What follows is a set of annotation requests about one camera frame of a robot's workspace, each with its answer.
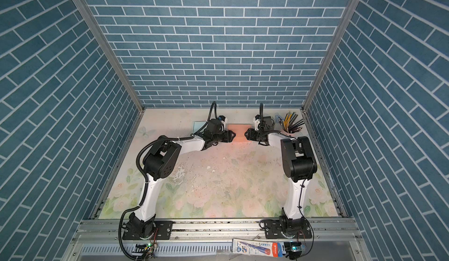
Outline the pink paper box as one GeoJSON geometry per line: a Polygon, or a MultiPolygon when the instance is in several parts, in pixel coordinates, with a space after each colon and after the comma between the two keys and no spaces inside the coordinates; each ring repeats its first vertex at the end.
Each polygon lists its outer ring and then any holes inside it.
{"type": "Polygon", "coordinates": [[[246,136],[245,133],[247,132],[248,129],[251,128],[250,124],[229,124],[228,125],[228,130],[232,131],[233,133],[235,133],[235,137],[232,140],[232,143],[247,143],[250,142],[246,136]]]}

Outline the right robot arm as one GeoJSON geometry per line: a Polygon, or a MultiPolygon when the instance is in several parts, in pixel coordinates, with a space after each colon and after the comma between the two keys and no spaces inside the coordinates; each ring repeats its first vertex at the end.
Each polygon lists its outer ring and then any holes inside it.
{"type": "Polygon", "coordinates": [[[274,129],[274,120],[262,112],[254,118],[254,128],[245,132],[245,137],[260,145],[278,148],[281,151],[282,167],[288,179],[287,199],[279,221],[268,223],[264,228],[268,239],[295,238],[302,234],[312,237],[312,228],[304,215],[306,188],[318,170],[318,165],[308,137],[294,138],[274,129]]]}

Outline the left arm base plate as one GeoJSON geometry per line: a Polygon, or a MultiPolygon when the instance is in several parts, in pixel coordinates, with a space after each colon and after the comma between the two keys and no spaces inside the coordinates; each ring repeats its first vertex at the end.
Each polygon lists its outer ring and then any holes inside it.
{"type": "Polygon", "coordinates": [[[169,240],[173,229],[173,222],[149,221],[149,222],[127,222],[122,234],[123,240],[169,240]]]}

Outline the light blue paper box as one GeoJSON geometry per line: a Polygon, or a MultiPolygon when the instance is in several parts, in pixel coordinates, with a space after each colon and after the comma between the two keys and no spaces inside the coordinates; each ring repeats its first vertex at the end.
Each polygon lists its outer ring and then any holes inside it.
{"type": "Polygon", "coordinates": [[[192,129],[192,134],[201,136],[207,127],[207,121],[195,121],[192,129]]]}

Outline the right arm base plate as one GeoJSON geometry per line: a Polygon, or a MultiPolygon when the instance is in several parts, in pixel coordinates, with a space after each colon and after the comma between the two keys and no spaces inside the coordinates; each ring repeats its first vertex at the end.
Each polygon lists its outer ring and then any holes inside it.
{"type": "Polygon", "coordinates": [[[259,222],[267,239],[311,239],[312,229],[305,218],[265,219],[259,222]]]}

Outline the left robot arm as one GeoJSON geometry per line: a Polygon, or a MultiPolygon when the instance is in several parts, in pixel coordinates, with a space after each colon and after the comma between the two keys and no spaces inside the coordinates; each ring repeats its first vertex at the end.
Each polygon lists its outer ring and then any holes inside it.
{"type": "Polygon", "coordinates": [[[161,187],[173,172],[180,155],[204,151],[220,142],[231,143],[236,134],[225,129],[226,117],[208,120],[189,137],[169,138],[159,136],[146,145],[136,157],[136,166],[144,176],[140,202],[132,210],[126,229],[141,239],[150,237],[155,229],[156,203],[161,187]]]}

